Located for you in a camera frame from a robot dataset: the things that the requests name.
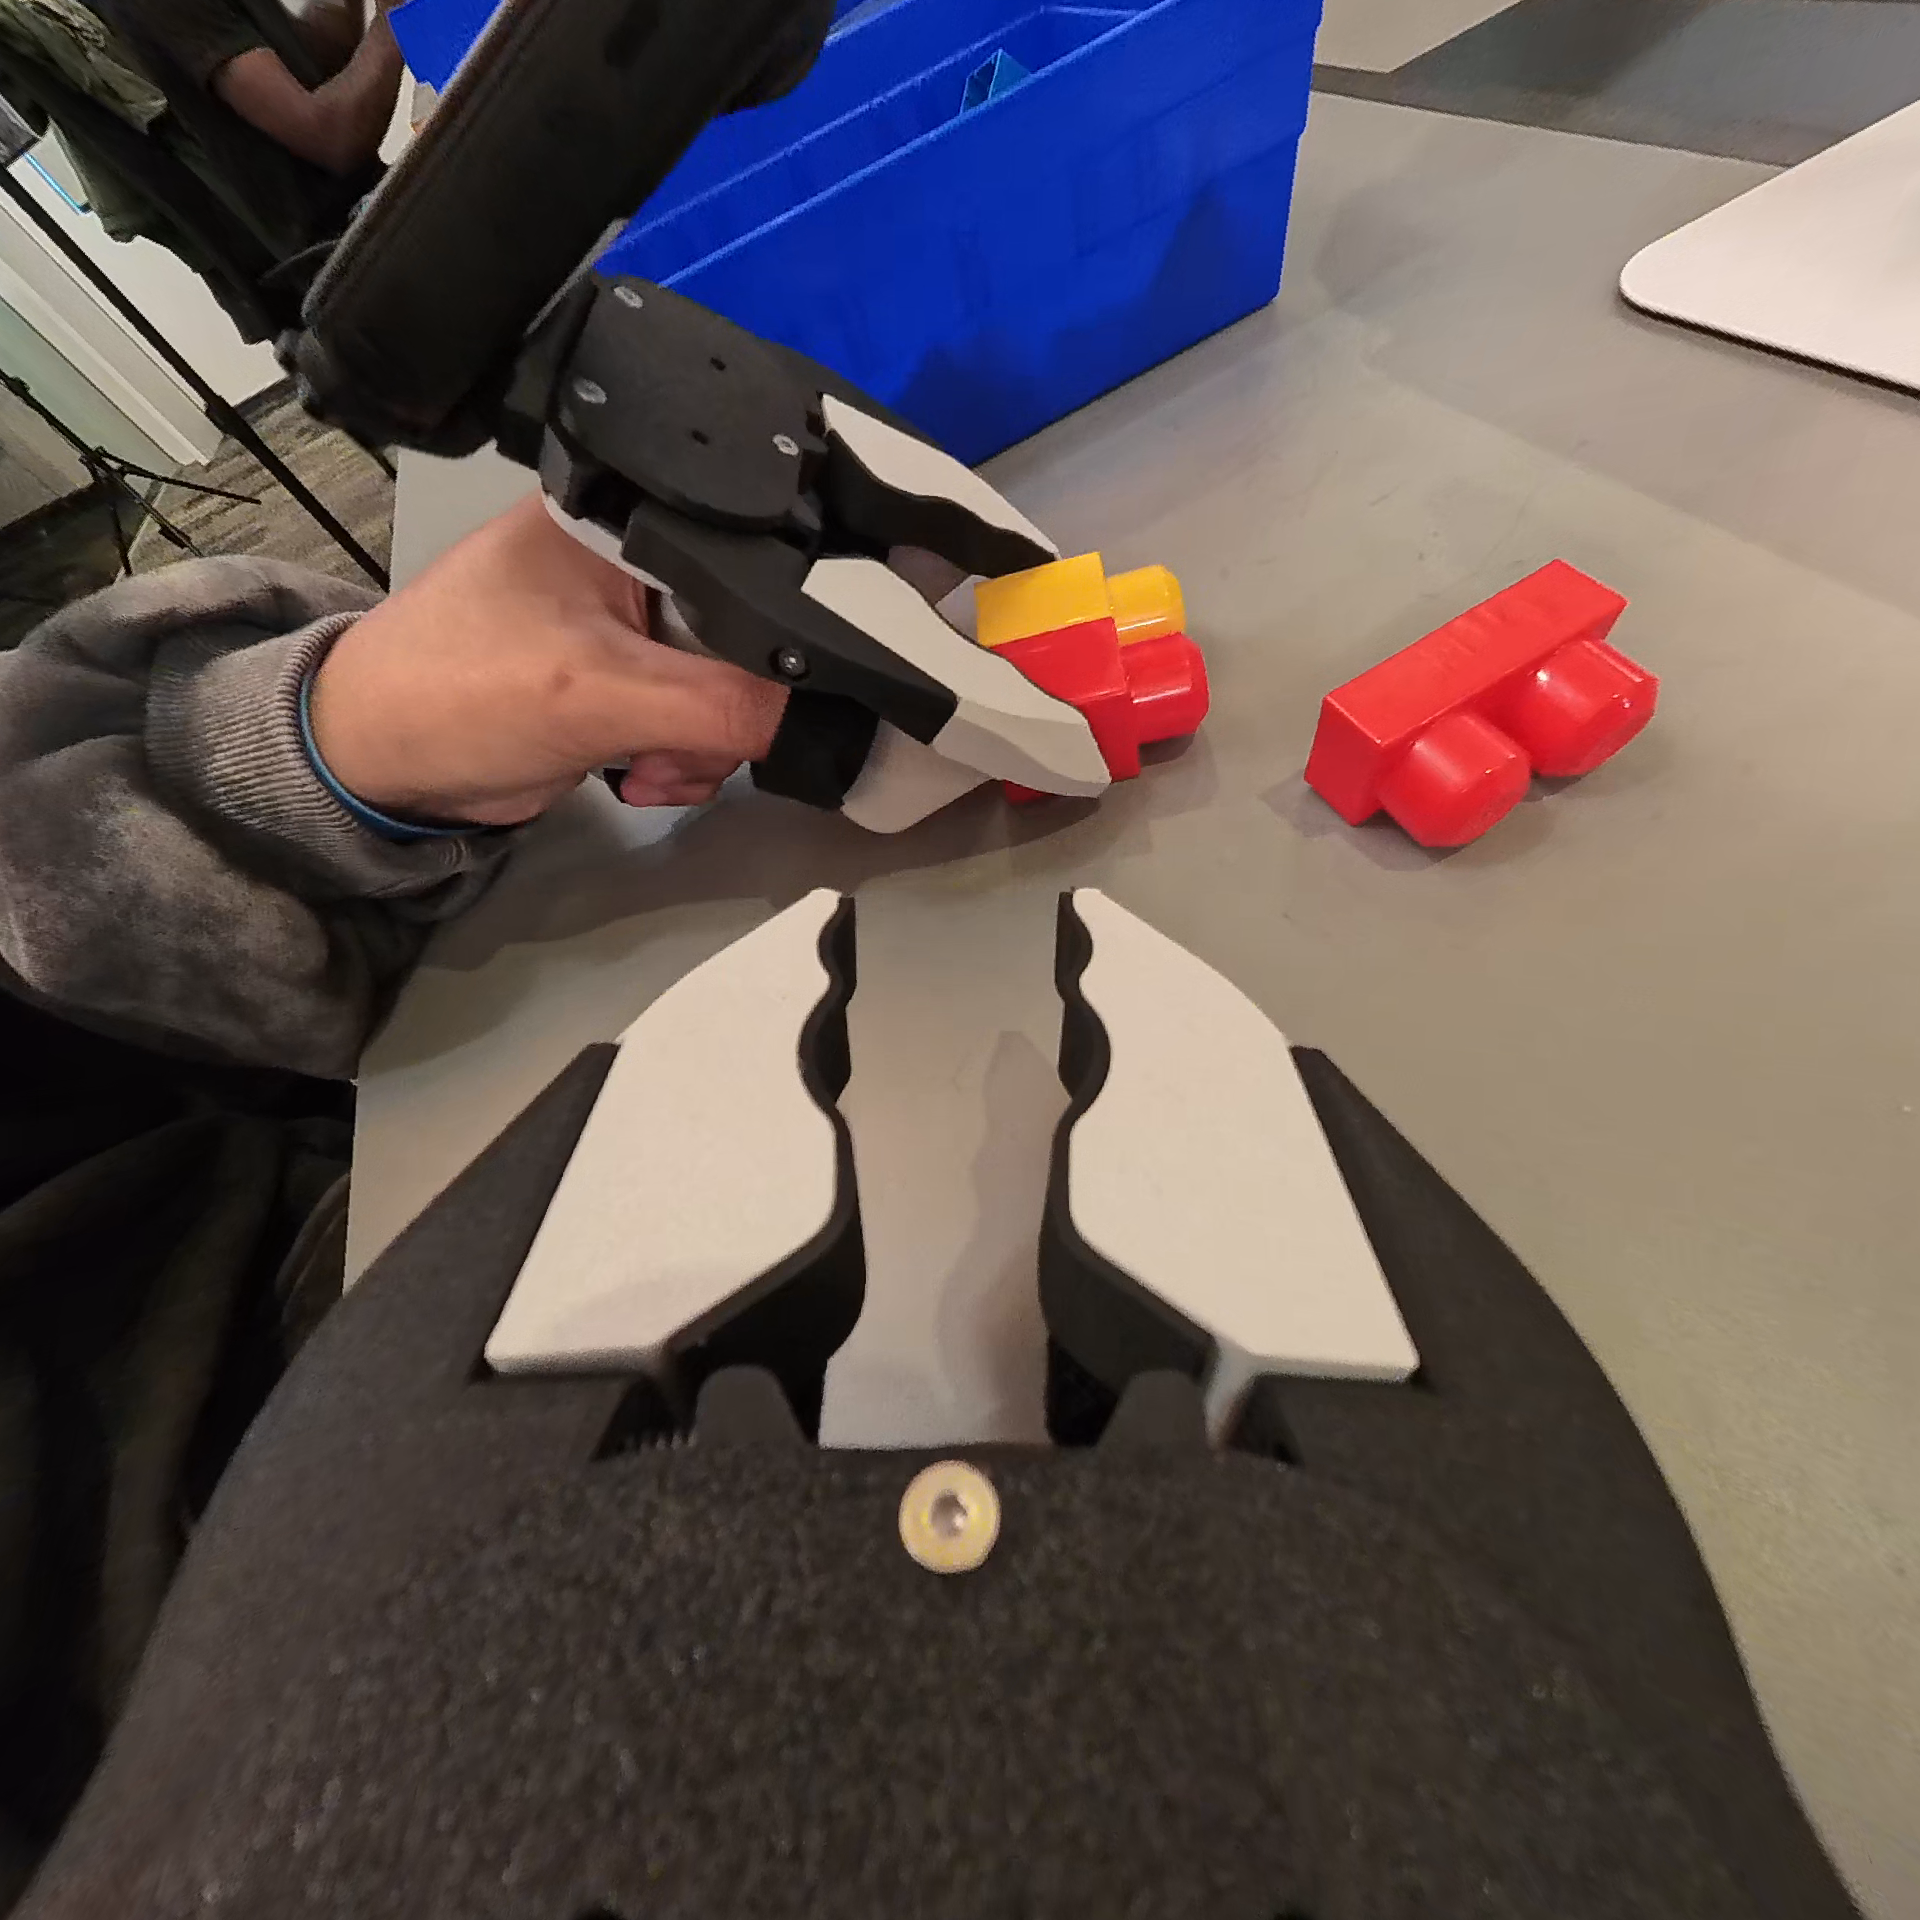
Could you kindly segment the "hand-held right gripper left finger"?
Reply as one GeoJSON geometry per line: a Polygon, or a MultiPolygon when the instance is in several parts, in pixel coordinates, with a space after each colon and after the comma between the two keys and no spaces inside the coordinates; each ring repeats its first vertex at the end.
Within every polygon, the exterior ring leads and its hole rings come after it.
{"type": "Polygon", "coordinates": [[[627,1377],[673,1410],[728,1369],[818,1438],[866,1303],[850,1079],[857,909],[817,890],[617,1038],[487,1338],[497,1377],[627,1377]]]}

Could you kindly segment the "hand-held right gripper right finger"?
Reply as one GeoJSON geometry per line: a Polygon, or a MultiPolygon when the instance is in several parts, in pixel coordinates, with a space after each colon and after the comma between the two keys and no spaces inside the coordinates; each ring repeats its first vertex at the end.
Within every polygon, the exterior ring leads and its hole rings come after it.
{"type": "Polygon", "coordinates": [[[1091,1438],[1144,1377],[1186,1381],[1219,1445],[1271,1381],[1410,1385],[1418,1344],[1271,1017],[1092,888],[1059,898],[1053,991],[1040,1307],[1057,1435],[1091,1438]]]}

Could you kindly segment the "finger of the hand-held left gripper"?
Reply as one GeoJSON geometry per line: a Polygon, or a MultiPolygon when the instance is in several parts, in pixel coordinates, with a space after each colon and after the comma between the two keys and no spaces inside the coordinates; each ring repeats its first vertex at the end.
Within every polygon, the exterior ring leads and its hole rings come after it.
{"type": "Polygon", "coordinates": [[[1092,800],[1113,775],[1091,720],[1015,663],[960,634],[920,587],[881,560],[817,560],[803,593],[850,648],[836,698],[875,727],[853,767],[845,742],[817,735],[827,761],[807,806],[866,832],[904,832],[987,782],[1092,800]]]}
{"type": "Polygon", "coordinates": [[[962,583],[1059,560],[1060,546],[978,471],[844,395],[820,395],[824,503],[836,536],[930,606],[962,583]]]}

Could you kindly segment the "yellow toy block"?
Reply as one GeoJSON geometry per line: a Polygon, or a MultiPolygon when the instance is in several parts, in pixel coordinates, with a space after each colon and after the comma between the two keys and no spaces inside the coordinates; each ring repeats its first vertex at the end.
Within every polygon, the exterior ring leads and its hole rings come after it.
{"type": "Polygon", "coordinates": [[[1184,590],[1163,565],[1109,571],[1097,553],[973,587],[973,639],[989,650],[1097,623],[1113,627],[1120,648],[1186,634],[1184,590]]]}

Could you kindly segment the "red tall toy block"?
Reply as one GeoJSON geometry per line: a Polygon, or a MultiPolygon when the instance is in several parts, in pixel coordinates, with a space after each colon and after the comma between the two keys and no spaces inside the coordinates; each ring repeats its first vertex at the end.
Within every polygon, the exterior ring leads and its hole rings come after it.
{"type": "Polygon", "coordinates": [[[1113,782],[1136,779],[1144,750],[1195,735],[1210,717],[1207,663],[1183,632],[1125,639],[1107,616],[994,655],[1088,720],[1113,782]]]}

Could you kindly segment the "blue divided plastic bin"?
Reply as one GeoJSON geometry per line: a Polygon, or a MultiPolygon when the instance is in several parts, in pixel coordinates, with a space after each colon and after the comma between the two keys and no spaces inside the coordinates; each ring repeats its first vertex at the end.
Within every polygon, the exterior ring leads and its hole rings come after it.
{"type": "Polygon", "coordinates": [[[882,5],[597,263],[978,465],[1280,289],[1316,5],[882,5]],[[960,112],[1008,49],[1032,81],[960,112]]]}

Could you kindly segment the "red two-stud toy block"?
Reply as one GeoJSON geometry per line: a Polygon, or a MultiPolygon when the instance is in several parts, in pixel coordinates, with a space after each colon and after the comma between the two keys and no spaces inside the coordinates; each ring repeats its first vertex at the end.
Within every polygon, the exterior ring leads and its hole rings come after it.
{"type": "Polygon", "coordinates": [[[1481,839],[1538,779],[1580,779],[1650,722],[1661,683],[1619,653],[1625,600],[1553,560],[1332,688],[1303,777],[1348,825],[1427,850],[1481,839]]]}

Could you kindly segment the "grey desk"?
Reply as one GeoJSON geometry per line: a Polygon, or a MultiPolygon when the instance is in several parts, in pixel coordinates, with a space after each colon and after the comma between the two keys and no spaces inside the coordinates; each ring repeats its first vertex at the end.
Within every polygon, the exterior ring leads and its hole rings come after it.
{"type": "Polygon", "coordinates": [[[1092,811],[869,837],[593,792],[369,1056],[356,1277],[587,1043],[817,885],[857,895],[869,1314],[836,1445],[1040,1432],[1053,906],[1091,882],[1324,1049],[1520,1256],[1680,1495],[1863,1909],[1916,1915],[1916,408],[1628,312],[1755,182],[1322,97],[1277,299],[1004,453],[1071,553],[1167,563],[1212,671],[1092,811]],[[1473,849],[1305,786],[1322,698],[1570,560],[1648,733],[1473,849]]]}

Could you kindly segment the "person's left hand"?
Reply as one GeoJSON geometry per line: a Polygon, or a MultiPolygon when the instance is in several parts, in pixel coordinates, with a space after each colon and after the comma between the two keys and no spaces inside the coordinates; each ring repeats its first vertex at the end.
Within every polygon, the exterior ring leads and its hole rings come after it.
{"type": "Polygon", "coordinates": [[[620,770],[637,810],[761,761],[786,691],[653,634],[647,590],[529,497],[330,648],[308,682],[336,785],[419,825],[527,825],[620,770]]]}

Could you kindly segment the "blue wristband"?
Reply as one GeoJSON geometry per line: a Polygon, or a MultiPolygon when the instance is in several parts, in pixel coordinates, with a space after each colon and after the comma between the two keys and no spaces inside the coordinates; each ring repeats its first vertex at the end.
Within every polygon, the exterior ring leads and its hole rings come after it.
{"type": "Polygon", "coordinates": [[[313,665],[303,673],[297,704],[295,704],[295,720],[297,720],[297,738],[304,755],[304,761],[313,777],[320,782],[320,790],[332,798],[332,802],[360,829],[371,832],[375,839],[389,846],[420,846],[420,845],[447,845],[452,839],[467,839],[472,835],[489,835],[495,829],[481,823],[431,823],[419,819],[402,819],[383,807],[375,807],[351,792],[351,786],[336,777],[327,758],[320,750],[320,738],[315,733],[315,709],[313,698],[320,680],[320,669],[324,665],[327,656],[317,656],[313,665]]]}

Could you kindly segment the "black tripod stand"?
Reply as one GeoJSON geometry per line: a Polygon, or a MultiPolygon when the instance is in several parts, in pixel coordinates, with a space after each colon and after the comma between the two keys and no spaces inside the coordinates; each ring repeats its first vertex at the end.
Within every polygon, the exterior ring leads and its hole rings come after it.
{"type": "Polygon", "coordinates": [[[92,424],[157,465],[205,467],[233,441],[353,565],[386,583],[385,560],[257,429],[255,402],[281,393],[272,353],[245,344],[161,247],[113,243],[35,158],[2,174],[2,297],[43,344],[42,363],[59,362],[52,400],[64,409],[90,405],[92,424]]]}

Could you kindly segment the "white folding book stand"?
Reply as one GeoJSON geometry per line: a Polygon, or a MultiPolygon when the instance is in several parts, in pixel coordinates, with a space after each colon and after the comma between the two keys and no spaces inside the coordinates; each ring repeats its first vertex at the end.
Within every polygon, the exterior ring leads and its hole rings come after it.
{"type": "Polygon", "coordinates": [[[1917,393],[1917,106],[1635,255],[1640,313],[1917,393]]]}

